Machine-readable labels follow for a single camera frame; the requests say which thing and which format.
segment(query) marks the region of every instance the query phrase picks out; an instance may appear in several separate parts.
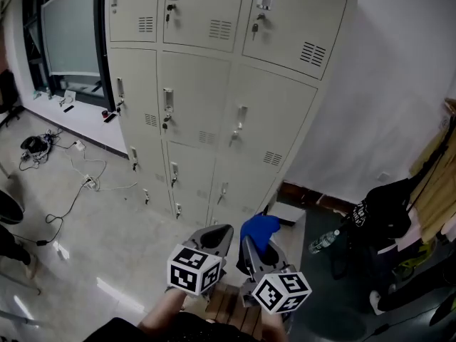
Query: locker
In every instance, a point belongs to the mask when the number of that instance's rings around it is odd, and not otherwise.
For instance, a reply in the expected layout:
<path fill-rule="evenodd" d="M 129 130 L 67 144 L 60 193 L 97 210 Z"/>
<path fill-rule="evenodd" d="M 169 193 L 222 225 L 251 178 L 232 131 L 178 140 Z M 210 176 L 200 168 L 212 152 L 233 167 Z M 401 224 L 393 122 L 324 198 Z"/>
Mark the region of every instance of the locker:
<path fill-rule="evenodd" d="M 135 168 L 140 199 L 147 206 L 172 216 L 170 193 L 167 188 L 162 141 L 149 135 L 125 135 L 130 164 Z"/>
<path fill-rule="evenodd" d="M 240 6 L 241 0 L 165 0 L 164 42 L 232 52 Z"/>
<path fill-rule="evenodd" d="M 244 55 L 320 79 L 347 0 L 252 0 Z M 258 30 L 253 33 L 254 24 Z"/>
<path fill-rule="evenodd" d="M 109 0 L 110 41 L 155 42 L 158 0 Z"/>
<path fill-rule="evenodd" d="M 167 140 L 217 148 L 229 68 L 230 62 L 214 58 L 162 53 L 159 106 Z"/>
<path fill-rule="evenodd" d="M 173 142 L 167 144 L 167 149 L 170 161 L 169 182 L 173 183 L 172 191 L 187 192 L 208 202 L 215 155 L 212 152 Z"/>
<path fill-rule="evenodd" d="M 213 211 L 210 223 L 231 224 L 239 234 L 241 225 L 258 211 L 275 176 L 256 167 L 222 160 L 217 165 L 217 181 L 211 196 Z"/>
<path fill-rule="evenodd" d="M 157 53 L 113 48 L 109 55 L 113 95 L 120 106 L 123 132 L 160 135 L 157 103 Z"/>
<path fill-rule="evenodd" d="M 186 192 L 173 192 L 176 218 L 184 223 L 206 226 L 209 202 Z"/>
<path fill-rule="evenodd" d="M 280 171 L 316 91 L 283 76 L 240 66 L 225 119 L 223 153 Z"/>

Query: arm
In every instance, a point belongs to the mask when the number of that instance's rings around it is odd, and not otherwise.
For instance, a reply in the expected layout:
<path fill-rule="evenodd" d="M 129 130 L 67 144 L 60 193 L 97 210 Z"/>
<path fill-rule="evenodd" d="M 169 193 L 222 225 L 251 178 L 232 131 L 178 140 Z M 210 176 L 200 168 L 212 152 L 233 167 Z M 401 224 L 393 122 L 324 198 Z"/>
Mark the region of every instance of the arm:
<path fill-rule="evenodd" d="M 266 342 L 288 342 L 281 314 L 269 314 L 261 308 L 261 324 Z"/>
<path fill-rule="evenodd" d="M 186 293 L 170 289 L 154 306 L 154 309 L 139 323 L 138 328 L 150 337 L 157 337 L 166 331 L 172 320 L 180 312 Z"/>

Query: plastic bottle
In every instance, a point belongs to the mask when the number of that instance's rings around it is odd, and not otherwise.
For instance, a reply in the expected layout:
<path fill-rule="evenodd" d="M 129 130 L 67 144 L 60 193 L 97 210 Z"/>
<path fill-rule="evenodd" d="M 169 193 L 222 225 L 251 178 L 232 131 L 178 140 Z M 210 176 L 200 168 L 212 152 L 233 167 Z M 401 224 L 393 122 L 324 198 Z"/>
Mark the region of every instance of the plastic bottle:
<path fill-rule="evenodd" d="M 318 254 L 323 248 L 331 246 L 340 233 L 341 232 L 338 229 L 333 232 L 325 233 L 323 236 L 310 243 L 309 252 Z"/>

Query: window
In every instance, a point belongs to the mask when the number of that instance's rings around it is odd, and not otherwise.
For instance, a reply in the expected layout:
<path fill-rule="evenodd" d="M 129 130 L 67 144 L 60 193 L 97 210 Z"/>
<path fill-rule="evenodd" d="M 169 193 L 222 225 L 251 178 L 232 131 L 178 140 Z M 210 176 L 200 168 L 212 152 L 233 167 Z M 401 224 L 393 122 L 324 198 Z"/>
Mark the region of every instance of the window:
<path fill-rule="evenodd" d="M 36 90 L 115 110 L 104 0 L 22 0 L 28 65 Z"/>

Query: blue cloth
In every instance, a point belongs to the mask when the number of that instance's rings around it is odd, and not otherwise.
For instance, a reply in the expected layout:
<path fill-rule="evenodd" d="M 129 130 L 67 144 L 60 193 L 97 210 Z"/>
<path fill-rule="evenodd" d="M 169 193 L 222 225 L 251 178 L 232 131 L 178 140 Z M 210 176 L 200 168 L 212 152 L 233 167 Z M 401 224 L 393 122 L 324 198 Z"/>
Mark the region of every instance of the blue cloth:
<path fill-rule="evenodd" d="M 255 215 L 247 220 L 241 228 L 241 244 L 245 236 L 250 236 L 260 256 L 266 248 L 273 233 L 280 229 L 279 218 L 272 215 Z"/>

